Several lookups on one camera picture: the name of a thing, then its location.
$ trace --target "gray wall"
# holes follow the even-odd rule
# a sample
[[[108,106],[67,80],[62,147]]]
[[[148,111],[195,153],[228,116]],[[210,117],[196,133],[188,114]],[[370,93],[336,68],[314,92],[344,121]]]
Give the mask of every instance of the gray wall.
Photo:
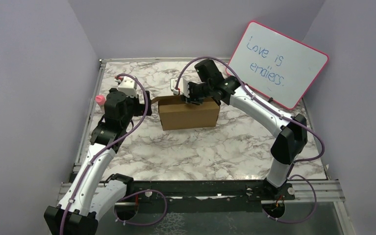
[[[304,42],[330,55],[305,101],[357,234],[376,234],[376,1],[326,0]]]
[[[0,234],[49,231],[98,66],[66,0],[0,0]]]
[[[69,0],[100,58],[229,57],[257,20],[302,40],[325,0]]]

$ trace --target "pink border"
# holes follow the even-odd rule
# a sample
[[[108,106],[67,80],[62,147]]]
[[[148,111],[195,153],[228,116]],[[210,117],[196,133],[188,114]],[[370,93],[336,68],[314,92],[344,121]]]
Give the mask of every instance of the pink border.
[[[300,44],[302,44],[302,45],[304,45],[304,46],[306,46],[306,47],[308,47],[308,48],[310,48],[310,49],[312,49],[312,50],[315,50],[315,51],[317,51],[317,52],[319,52],[319,53],[321,53],[321,54],[326,55],[326,62],[325,62],[325,64],[322,66],[321,70],[319,70],[319,73],[313,78],[312,82],[309,84],[309,86],[307,87],[306,91],[304,91],[304,93],[303,93],[302,96],[299,98],[299,100],[297,101],[297,103],[295,104],[295,106],[294,106],[293,108],[288,108],[288,107],[286,107],[286,106],[284,106],[284,105],[282,105],[282,104],[280,104],[280,103],[278,103],[277,101],[274,100],[274,102],[276,102],[278,105],[284,107],[285,109],[292,110],[292,109],[296,108],[296,106],[298,105],[299,101],[300,101],[300,100],[302,99],[302,97],[306,94],[306,92],[307,92],[307,90],[309,89],[309,87],[312,86],[312,84],[313,84],[313,82],[315,81],[315,79],[318,77],[318,75],[321,73],[321,71],[325,68],[325,65],[326,65],[326,64],[328,63],[328,61],[329,61],[329,56],[328,56],[327,54],[323,53],[322,51],[316,49],[316,48],[313,48],[313,47],[311,47],[311,46],[309,46],[309,45],[306,45],[306,44],[304,44],[304,43],[302,43],[302,42],[299,42],[299,41],[297,41],[297,40],[295,40],[295,39],[293,39],[293,38],[291,38],[291,37],[289,37],[289,36],[287,36],[287,35],[284,35],[284,34],[278,32],[278,31],[276,31],[276,30],[270,28],[270,27],[267,27],[267,26],[265,26],[265,25],[263,25],[263,24],[261,24],[261,23],[259,23],[259,22],[257,22],[257,21],[250,21],[249,24],[247,25],[247,29],[249,28],[249,26],[250,26],[251,23],[259,24],[259,25],[261,25],[261,26],[263,26],[263,27],[268,28],[268,29],[271,30],[271,31],[274,31],[274,32],[276,32],[276,33],[278,33],[278,34],[280,34],[280,35],[285,36],[285,37],[288,38],[288,39],[291,39],[291,40],[293,40],[293,41],[295,41],[295,42],[297,42],[297,43],[300,43]],[[235,52],[237,51],[237,48],[238,48],[238,46],[240,45],[240,42],[242,41],[242,39],[244,38],[244,34],[246,33],[247,29],[244,31],[243,36],[241,36],[241,40],[238,42],[238,45],[237,45],[237,47],[235,48],[235,51],[234,51],[234,53],[232,54],[231,58],[234,56]],[[259,92],[260,94],[264,95],[265,97],[269,98],[267,95],[263,94],[262,92],[260,92],[260,91],[257,90],[256,88],[251,87],[251,86],[250,86],[250,88],[251,88],[252,90],[256,91],[256,92]]]

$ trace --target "marble tabletop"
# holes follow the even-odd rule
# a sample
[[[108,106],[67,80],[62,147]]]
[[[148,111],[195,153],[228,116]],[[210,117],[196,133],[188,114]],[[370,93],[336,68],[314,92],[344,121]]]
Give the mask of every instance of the marble tabletop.
[[[136,76],[150,91],[151,98],[172,95],[169,81],[176,78],[186,64],[185,61],[109,62],[100,94],[107,95],[111,87],[116,87],[114,76],[124,72]],[[225,71],[222,65],[217,65],[220,71]],[[188,68],[184,77],[199,81],[194,65]],[[157,105],[153,105],[152,110],[152,116],[146,117],[123,142],[104,172],[103,179],[120,173],[135,180],[242,180],[264,179],[269,172],[273,160],[270,148],[274,138],[260,123],[242,111],[222,104],[215,128],[163,131]],[[291,113],[306,115],[302,102]],[[102,112],[97,106],[91,131],[101,116]],[[317,154],[314,139],[309,134],[308,143],[299,158]],[[293,173],[309,179],[326,178],[321,160],[298,163]]]

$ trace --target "floor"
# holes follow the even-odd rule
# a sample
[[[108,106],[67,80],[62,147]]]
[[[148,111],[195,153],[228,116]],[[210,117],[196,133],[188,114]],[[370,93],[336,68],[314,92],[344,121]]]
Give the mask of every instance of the floor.
[[[186,63],[107,63],[100,94],[107,95],[111,87],[117,86],[113,77],[125,72],[136,76],[150,91],[152,98],[171,95],[169,80],[176,78]],[[225,73],[223,66],[218,66]],[[199,81],[194,65],[185,72],[184,77]],[[270,148],[274,138],[260,123],[242,111],[223,104],[215,128],[163,131],[157,105],[153,105],[152,109],[153,115],[126,138],[103,179],[112,173],[120,173],[135,180],[241,180],[264,179],[269,172],[273,159]],[[303,103],[300,102],[291,113],[306,115]],[[91,131],[101,116],[101,110],[96,107]],[[309,134],[308,143],[299,158],[317,154],[314,139]],[[298,163],[293,169],[294,173],[308,179],[326,178],[321,160]]]

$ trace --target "marker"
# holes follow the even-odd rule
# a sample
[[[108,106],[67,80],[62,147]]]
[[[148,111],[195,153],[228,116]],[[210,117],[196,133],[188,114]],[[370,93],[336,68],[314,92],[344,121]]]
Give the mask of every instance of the marker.
[[[98,96],[96,96],[96,103],[100,107],[101,111],[104,113],[105,97],[99,94]]]

